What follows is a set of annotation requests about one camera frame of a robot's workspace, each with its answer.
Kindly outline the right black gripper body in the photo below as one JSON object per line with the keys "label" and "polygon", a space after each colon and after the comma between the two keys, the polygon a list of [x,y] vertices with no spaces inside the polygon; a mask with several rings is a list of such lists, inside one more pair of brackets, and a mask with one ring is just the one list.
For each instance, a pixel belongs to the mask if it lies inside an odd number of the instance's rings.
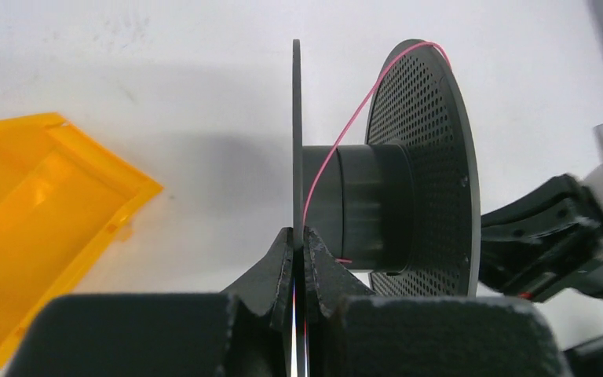
{"label": "right black gripper body", "polygon": [[603,212],[570,174],[481,217],[479,281],[545,302],[566,288],[603,300]]}

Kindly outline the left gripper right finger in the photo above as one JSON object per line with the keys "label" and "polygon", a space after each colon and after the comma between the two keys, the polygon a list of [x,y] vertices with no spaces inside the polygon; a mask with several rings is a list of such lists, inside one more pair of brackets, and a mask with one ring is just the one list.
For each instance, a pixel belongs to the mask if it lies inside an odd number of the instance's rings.
{"label": "left gripper right finger", "polygon": [[542,314],[517,298],[375,294],[305,230],[311,376],[569,376]]}

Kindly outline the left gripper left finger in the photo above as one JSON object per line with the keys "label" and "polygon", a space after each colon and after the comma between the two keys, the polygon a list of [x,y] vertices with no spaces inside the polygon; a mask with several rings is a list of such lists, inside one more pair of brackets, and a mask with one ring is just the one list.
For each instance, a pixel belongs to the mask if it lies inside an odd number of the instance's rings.
{"label": "left gripper left finger", "polygon": [[37,315],[9,376],[286,376],[293,231],[214,293],[86,294]]}

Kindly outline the black perforated cable spool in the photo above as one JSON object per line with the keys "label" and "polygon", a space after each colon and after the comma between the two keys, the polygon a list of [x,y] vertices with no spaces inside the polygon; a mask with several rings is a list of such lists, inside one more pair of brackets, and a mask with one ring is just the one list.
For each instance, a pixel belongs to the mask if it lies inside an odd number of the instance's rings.
{"label": "black perforated cable spool", "polygon": [[381,295],[473,296],[480,190],[470,121],[446,53],[408,39],[360,103],[363,142],[305,145],[293,43],[293,222]]}

